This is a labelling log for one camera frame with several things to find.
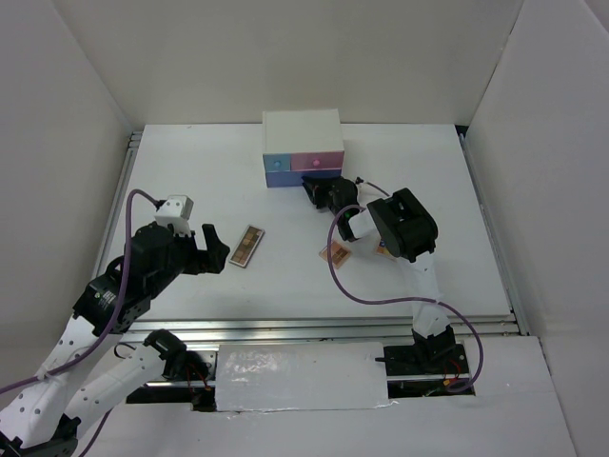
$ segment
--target white enclosure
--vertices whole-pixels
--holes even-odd
[[[293,231],[310,234],[311,252],[320,250],[329,220],[309,219],[301,189],[264,188],[256,137],[264,109],[338,108],[345,173],[392,190],[407,178],[440,222],[445,298],[496,335],[484,338],[476,396],[241,415],[119,406],[90,455],[606,455],[609,403],[598,386],[609,374],[607,28],[603,0],[0,2],[0,387],[32,375],[91,272],[105,266],[95,260],[120,252],[122,239],[108,236],[117,185],[194,196],[199,237],[200,224],[217,223],[232,248],[256,214],[270,228],[263,242],[284,236],[281,219],[295,215]],[[470,126],[464,156],[456,124]],[[126,161],[135,156],[128,138],[145,126],[142,144],[133,144],[138,157]],[[190,160],[222,153],[218,173]],[[171,161],[184,169],[164,165]],[[200,186],[195,166],[206,178]],[[243,183],[210,195],[231,167],[262,204],[240,200]],[[223,196],[240,212],[209,200]],[[139,227],[151,208],[136,207]],[[306,327],[344,319],[374,340],[391,336],[382,334],[388,319],[403,337],[400,309],[334,300],[319,257],[303,260],[320,284],[313,296],[279,269],[277,246],[263,248],[247,270],[206,275],[192,288],[179,278],[147,318],[176,328],[197,319],[194,326],[213,329],[215,320],[244,318],[254,290],[260,303],[249,320],[298,326],[305,318]],[[355,254],[340,271],[351,288],[400,292],[386,259]],[[383,272],[373,285],[366,281],[374,273],[358,281],[369,267]],[[273,276],[281,293],[297,290],[297,307],[282,307]],[[211,297],[201,307],[204,293]],[[247,306],[208,305],[226,293]],[[513,336],[510,305],[533,336]],[[259,322],[260,332],[276,332],[269,322]],[[141,340],[155,325],[144,322],[128,337]],[[112,364],[105,359],[99,369]]]

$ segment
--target white table surface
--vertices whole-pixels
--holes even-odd
[[[439,227],[436,270],[443,299],[468,316],[510,312],[478,201],[453,126],[344,125],[343,175],[362,176],[390,193],[408,187]],[[190,226],[214,224],[233,250],[248,224],[265,230],[249,266],[226,263],[220,275],[177,278],[152,304],[147,320],[404,317],[406,304],[355,304],[333,284],[319,252],[332,220],[302,188],[267,189],[261,125],[146,126],[129,178],[156,198],[186,194],[195,202]],[[363,188],[360,203],[378,198]],[[124,202],[109,258],[122,253]],[[138,199],[133,227],[153,220]],[[376,237],[349,244],[339,270],[352,293],[371,299],[404,296],[400,270],[372,254]]]

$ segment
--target metal frame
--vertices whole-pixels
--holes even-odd
[[[421,381],[442,381],[444,379],[454,379],[456,374],[417,374],[404,376],[387,376],[387,383],[417,383]],[[469,373],[459,374],[460,379],[469,378]],[[190,381],[191,387],[216,387],[216,381],[210,379],[206,381],[207,386],[203,381]],[[150,381],[145,383],[147,387],[188,387],[187,381]]]
[[[137,151],[140,147],[140,141],[142,140],[142,132],[134,131],[129,137],[129,144],[127,148],[127,154],[125,156],[125,162],[123,162],[123,168],[121,169],[121,175],[119,176],[118,185],[114,192],[114,198],[112,199],[112,206],[110,207],[110,214],[106,222],[106,228],[104,229],[104,237],[102,238],[102,245],[97,253],[97,259],[95,259],[95,267],[91,279],[96,278],[106,270],[106,261],[108,260],[108,251],[110,249],[110,243],[112,235],[116,230],[118,224],[118,218],[121,214],[121,206],[125,200],[127,194],[127,186],[133,166],[135,165],[135,158],[137,157]]]
[[[493,322],[473,319],[480,335],[519,335],[513,319]],[[458,337],[471,335],[461,321],[451,319]],[[386,345],[412,342],[412,319],[320,319],[292,321],[141,321],[123,337],[124,343],[141,344],[148,334],[165,328],[194,350],[217,350],[220,344],[293,344],[375,340]]]
[[[497,231],[493,226],[493,221],[490,219],[490,217],[488,217],[488,214],[486,212],[486,204],[482,192],[480,190],[479,179],[476,175],[476,169],[472,165],[469,149],[467,147],[467,141],[462,133],[459,134],[459,142],[461,143],[463,157],[465,158],[465,164],[467,165],[469,176],[472,180],[474,191],[476,192],[476,198],[478,198],[482,220],[484,221],[484,226],[486,227],[486,233],[488,234],[488,239],[491,242],[491,248],[493,249],[493,253],[495,254],[495,261],[497,262],[497,267],[499,268],[499,275],[501,281],[503,282],[503,288],[505,290],[507,302],[516,316],[516,322],[518,323],[521,329],[521,335],[530,335],[531,332],[528,323],[528,318],[526,317],[526,313],[524,312],[522,301],[518,294],[518,288],[516,287],[516,282],[514,281],[514,278],[510,273],[510,269],[507,267],[507,264],[504,260],[501,244],[497,239]]]

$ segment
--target pink drawer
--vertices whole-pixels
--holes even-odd
[[[341,169],[344,151],[338,152],[303,152],[292,154],[292,171],[305,169]]]

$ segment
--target cable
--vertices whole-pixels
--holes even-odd
[[[461,376],[461,366],[457,362],[455,362],[453,359],[449,359],[448,362],[450,362],[455,367],[457,367],[457,376],[455,376],[455,379],[459,379],[459,376]]]
[[[114,347],[114,357],[117,357],[119,359],[127,359],[127,357],[123,357],[121,354],[118,353],[118,347],[119,346],[124,346],[126,348],[129,348],[131,350],[135,350],[135,347],[130,345],[129,343],[118,343],[115,347]]]
[[[91,441],[88,442],[87,447],[85,447],[85,449],[80,453],[80,455],[78,457],[85,457],[87,455],[87,452],[89,452],[91,450],[91,448],[95,444],[95,441],[97,441],[97,437],[102,432],[102,428],[104,428],[104,425],[106,424],[106,421],[108,420],[108,417],[111,412],[112,412],[112,410],[110,410],[106,414],[104,414],[104,417],[102,417],[102,422],[100,422],[99,426],[97,426],[97,429],[95,430],[95,433],[93,433]]]
[[[380,193],[382,193],[385,197],[390,197],[391,195],[389,195],[387,192],[385,192],[384,190],[382,190],[380,187],[378,187],[376,184],[372,184],[369,181],[364,181],[364,184],[368,184],[370,187],[378,190]]]
[[[484,363],[484,349],[482,348],[482,341],[480,339],[480,335],[476,332],[476,329],[474,328],[474,326],[472,326],[472,324],[467,320],[467,318],[465,316],[463,316],[460,312],[458,312],[456,309],[454,309],[450,305],[448,305],[444,302],[441,302],[439,300],[434,300],[433,298],[403,297],[403,298],[390,298],[387,300],[365,300],[365,299],[356,297],[355,295],[352,295],[343,287],[343,285],[339,281],[338,276],[336,275],[336,271],[334,270],[334,265],[332,264],[332,236],[334,235],[334,229],[336,228],[336,225],[338,224],[339,219],[345,212],[349,211],[350,209],[359,209],[360,211],[365,211],[365,208],[362,208],[359,205],[349,205],[347,207],[344,207],[334,217],[334,220],[332,221],[332,224],[330,225],[330,231],[327,234],[327,264],[330,268],[330,275],[332,276],[332,279],[334,280],[334,283],[336,284],[336,286],[347,298],[350,298],[354,302],[361,303],[362,305],[388,305],[391,303],[401,303],[401,302],[423,302],[423,303],[438,305],[442,308],[448,309],[450,312],[455,314],[471,330],[472,334],[474,335],[474,338],[476,338],[476,343],[478,343],[478,349],[480,351],[480,360],[478,362],[478,368],[476,369],[474,376],[472,376],[472,378],[469,379],[469,381],[467,381],[466,379],[460,380],[458,382],[453,383],[450,386],[450,388],[447,388],[446,390],[451,393],[459,393],[459,392],[466,391],[469,388],[473,387],[474,383],[478,380],[478,378],[480,377],[480,373],[482,372],[482,365]]]
[[[112,331],[112,329],[118,322],[118,316],[121,313],[121,309],[123,308],[123,304],[125,302],[125,294],[127,293],[127,281],[128,281],[128,277],[129,277],[129,264],[131,261],[131,208],[133,206],[133,197],[135,195],[142,195],[147,200],[149,200],[149,202],[152,203],[152,205],[154,205],[155,207],[159,203],[157,200],[152,198],[146,192],[144,192],[143,190],[139,190],[139,189],[132,190],[127,197],[127,209],[125,211],[125,259],[123,261],[123,268],[122,268],[123,274],[121,277],[121,286],[119,288],[118,298],[116,300],[116,306],[114,307],[112,316],[110,317],[110,320],[106,324],[104,331],[102,331],[102,333],[99,335],[99,338],[97,338],[97,340],[95,340],[95,343],[93,343],[82,354],[80,354],[80,355],[77,354],[75,359],[63,364],[62,366],[60,366],[58,368],[49,370],[48,374],[51,376],[56,376],[58,374],[61,374],[64,371],[81,363],[87,357],[89,357],[91,355],[91,353],[102,344],[102,342],[106,339],[106,337],[109,335],[109,333]],[[38,377],[32,376],[28,379],[24,379],[24,380],[18,381],[16,383],[9,384],[8,386],[4,386],[4,387],[0,388],[0,395],[2,395],[3,393],[7,393],[11,390],[14,390],[16,388],[28,386],[28,385],[36,383],[38,381],[40,381],[38,379]]]
[[[379,186],[377,186],[376,184],[372,184],[370,181],[365,181],[363,180],[361,177],[357,177],[355,178],[355,184],[367,184],[370,187],[372,187],[373,189],[378,190],[380,193],[382,193],[385,197],[390,197],[391,195],[389,195],[389,192],[385,192],[383,189],[381,189]]]

